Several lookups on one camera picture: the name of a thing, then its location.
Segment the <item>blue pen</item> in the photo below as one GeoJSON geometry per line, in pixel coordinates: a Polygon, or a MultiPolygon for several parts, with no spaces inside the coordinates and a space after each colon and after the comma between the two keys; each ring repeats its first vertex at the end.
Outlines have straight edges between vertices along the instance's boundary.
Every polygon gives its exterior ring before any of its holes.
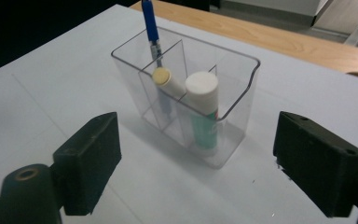
{"type": "MultiPolygon", "coordinates": [[[[158,28],[155,20],[153,4],[151,0],[141,0],[141,7],[145,19],[145,28],[147,38],[150,45],[152,59],[156,63],[156,67],[162,66],[162,52],[159,44],[158,28]]],[[[162,90],[158,90],[158,98],[162,112],[169,117],[172,109],[169,99],[166,97],[162,90]]]]}

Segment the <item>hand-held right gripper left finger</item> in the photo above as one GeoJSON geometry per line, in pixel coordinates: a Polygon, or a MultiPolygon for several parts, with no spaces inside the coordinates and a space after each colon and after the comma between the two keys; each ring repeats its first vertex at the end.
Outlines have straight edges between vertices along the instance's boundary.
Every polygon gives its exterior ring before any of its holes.
{"type": "Polygon", "coordinates": [[[91,119],[53,153],[54,186],[67,216],[93,212],[120,160],[116,112],[91,119]]]}

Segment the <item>wooden table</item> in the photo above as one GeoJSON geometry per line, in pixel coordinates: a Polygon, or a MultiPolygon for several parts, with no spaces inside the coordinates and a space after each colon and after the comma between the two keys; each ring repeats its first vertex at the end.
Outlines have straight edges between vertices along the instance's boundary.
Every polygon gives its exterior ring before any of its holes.
{"type": "Polygon", "coordinates": [[[215,35],[358,77],[358,48],[156,0],[155,14],[215,35]]]}

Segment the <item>white table sheet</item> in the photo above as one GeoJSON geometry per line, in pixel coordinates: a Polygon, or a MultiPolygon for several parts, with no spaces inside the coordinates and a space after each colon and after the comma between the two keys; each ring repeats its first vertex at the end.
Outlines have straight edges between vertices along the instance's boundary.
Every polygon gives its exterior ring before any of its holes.
{"type": "Polygon", "coordinates": [[[246,137],[226,165],[204,165],[142,121],[111,53],[144,19],[115,6],[0,68],[0,188],[18,168],[51,163],[87,121],[113,111],[121,161],[94,212],[64,224],[354,224],[326,217],[282,172],[272,147],[282,111],[358,146],[358,77],[174,21],[159,25],[261,62],[246,137]]]}

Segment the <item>clear plastic organizer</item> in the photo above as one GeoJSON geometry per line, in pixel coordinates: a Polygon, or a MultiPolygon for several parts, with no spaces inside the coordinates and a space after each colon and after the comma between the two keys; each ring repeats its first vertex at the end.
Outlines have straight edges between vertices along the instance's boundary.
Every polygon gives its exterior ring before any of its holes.
{"type": "Polygon", "coordinates": [[[246,135],[260,61],[189,35],[160,28],[161,57],[151,53],[147,31],[142,31],[111,53],[140,117],[183,150],[209,166],[225,165],[246,135]],[[206,118],[182,95],[170,96],[152,80],[158,66],[171,70],[173,80],[211,72],[218,79],[217,119],[206,118]]]}

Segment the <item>white glue stick green label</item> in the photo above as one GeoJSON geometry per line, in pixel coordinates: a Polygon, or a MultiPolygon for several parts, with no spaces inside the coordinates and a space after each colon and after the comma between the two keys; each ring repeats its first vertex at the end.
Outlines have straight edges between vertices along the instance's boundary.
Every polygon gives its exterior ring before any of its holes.
{"type": "Polygon", "coordinates": [[[196,151],[204,157],[212,156],[217,147],[218,78],[211,72],[201,71],[186,79],[186,99],[193,112],[190,114],[196,151]]]}

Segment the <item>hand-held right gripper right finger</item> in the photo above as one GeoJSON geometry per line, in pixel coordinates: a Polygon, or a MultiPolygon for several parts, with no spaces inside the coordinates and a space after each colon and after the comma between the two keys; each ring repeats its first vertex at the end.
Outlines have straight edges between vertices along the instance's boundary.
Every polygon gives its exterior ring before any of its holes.
{"type": "Polygon", "coordinates": [[[327,217],[348,217],[358,207],[358,147],[311,119],[282,111],[273,155],[327,217]]]}

